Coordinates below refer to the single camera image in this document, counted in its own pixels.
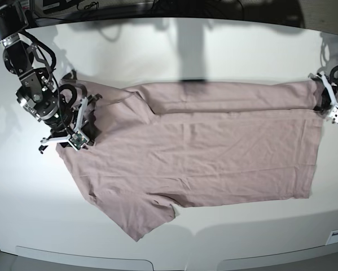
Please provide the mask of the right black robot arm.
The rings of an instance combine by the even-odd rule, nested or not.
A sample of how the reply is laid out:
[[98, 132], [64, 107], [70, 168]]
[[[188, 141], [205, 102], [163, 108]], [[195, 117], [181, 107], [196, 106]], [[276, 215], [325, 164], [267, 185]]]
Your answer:
[[19, 1], [0, 1], [0, 44], [6, 69], [17, 75], [19, 105], [50, 127], [40, 152], [50, 144], [79, 151], [93, 146], [99, 130], [93, 110], [101, 95], [83, 85], [59, 84], [54, 76], [55, 53], [26, 31], [29, 23]]

